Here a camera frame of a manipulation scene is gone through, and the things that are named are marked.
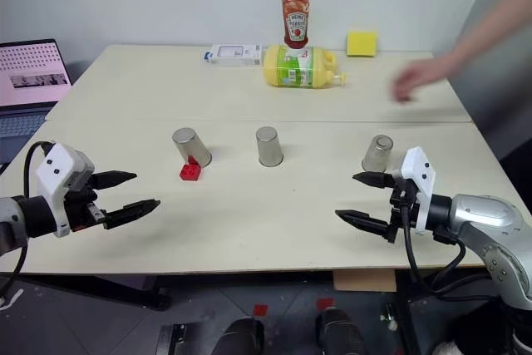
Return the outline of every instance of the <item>gray floor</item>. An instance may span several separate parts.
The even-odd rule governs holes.
[[[360,328],[370,355],[397,355],[398,333],[379,320],[386,293],[347,293],[328,283],[204,285],[170,292],[173,304],[165,312],[113,303],[16,283],[24,293],[0,312],[2,355],[145,355],[155,354],[160,328],[166,324],[195,326],[194,355],[208,355],[222,332],[237,318],[252,315],[254,305],[267,304],[259,318],[265,326],[266,355],[318,355],[314,321],[317,301],[333,298]],[[444,337],[446,321],[478,303],[448,304],[433,298],[411,305],[422,353]]]

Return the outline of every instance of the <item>human hand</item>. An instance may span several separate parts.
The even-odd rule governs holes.
[[[394,79],[392,95],[396,101],[409,101],[414,89],[447,78],[455,69],[452,60],[445,56],[413,62]]]

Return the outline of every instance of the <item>silver cup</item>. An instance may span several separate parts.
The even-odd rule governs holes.
[[[213,159],[192,128],[178,129],[172,135],[172,140],[187,164],[197,164],[201,168],[205,168]]]
[[[392,152],[393,141],[388,136],[377,135],[367,149],[362,160],[362,168],[372,172],[384,172]]]
[[[271,126],[263,126],[257,129],[257,147],[259,149],[259,161],[264,166],[277,166],[283,162],[283,152],[279,144],[277,131]]]

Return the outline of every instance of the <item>heinz ketchup bottle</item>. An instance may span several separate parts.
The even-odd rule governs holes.
[[[284,42],[291,49],[307,45],[308,0],[283,0]]]

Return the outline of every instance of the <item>table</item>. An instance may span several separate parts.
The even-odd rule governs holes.
[[[428,52],[384,52],[375,58],[336,52],[344,87],[275,88],[260,67],[217,67],[202,61],[206,47],[109,46],[48,114],[48,120],[467,122],[447,81],[401,105],[390,82]]]
[[[25,273],[190,274],[287,269],[406,268],[402,237],[391,245],[342,222],[336,209],[365,210],[388,219],[390,190],[351,179],[371,138],[389,135],[394,157],[420,145],[436,169],[435,192],[495,195],[530,217],[513,186],[471,123],[269,122],[285,154],[274,168],[257,159],[259,121],[47,121],[32,138],[84,151],[97,171],[126,170],[138,178],[100,193],[113,210],[146,198],[161,206],[113,230],[94,227],[64,239],[31,242]],[[171,140],[196,129],[213,154],[199,181],[180,180],[183,161]],[[22,155],[0,176],[0,195],[22,193]],[[439,266],[457,248],[430,234],[414,235],[420,266]],[[17,254],[0,258],[10,271]],[[468,251],[464,264],[479,264]]]

